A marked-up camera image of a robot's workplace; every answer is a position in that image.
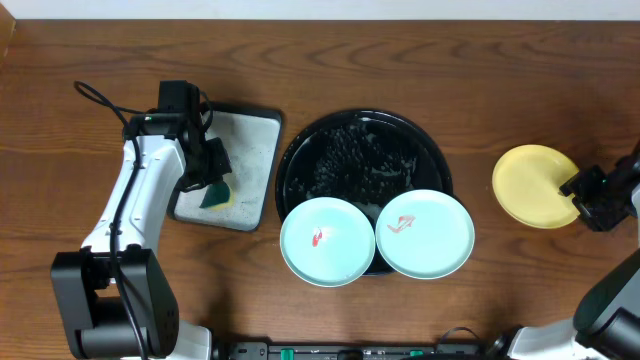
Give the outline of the green yellow sponge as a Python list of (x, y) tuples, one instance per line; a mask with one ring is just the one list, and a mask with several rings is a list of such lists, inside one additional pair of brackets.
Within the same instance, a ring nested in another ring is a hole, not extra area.
[(214, 210), (231, 206), (233, 202), (234, 193), (231, 187), (225, 181), (220, 181), (207, 186), (199, 207)]

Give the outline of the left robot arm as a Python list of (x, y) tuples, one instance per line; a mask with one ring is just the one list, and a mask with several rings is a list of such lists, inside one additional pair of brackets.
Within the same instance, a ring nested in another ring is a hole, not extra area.
[(185, 80), (163, 81), (158, 104), (114, 105), (90, 85), (74, 87), (123, 124), (123, 162), (100, 220), (79, 250), (59, 252), (51, 281), (77, 359), (211, 359), (211, 330), (181, 319), (156, 253), (170, 201), (219, 183), (231, 166), (206, 136), (207, 95)]

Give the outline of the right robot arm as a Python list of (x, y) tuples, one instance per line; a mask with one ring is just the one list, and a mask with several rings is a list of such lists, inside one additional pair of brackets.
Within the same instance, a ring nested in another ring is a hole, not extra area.
[[(639, 149), (606, 174), (580, 170), (558, 186), (578, 218), (594, 232), (608, 232), (639, 216)], [(634, 251), (582, 298), (573, 317), (542, 327), (519, 327), (485, 350), (505, 359), (637, 359), (639, 357), (639, 252)]]

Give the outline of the yellow plate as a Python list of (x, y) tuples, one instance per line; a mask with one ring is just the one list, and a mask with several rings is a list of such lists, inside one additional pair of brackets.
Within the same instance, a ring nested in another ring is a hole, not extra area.
[(515, 220), (534, 228), (556, 229), (578, 218), (571, 196), (560, 187), (579, 172), (560, 151), (535, 144), (514, 147), (496, 162), (492, 189)]

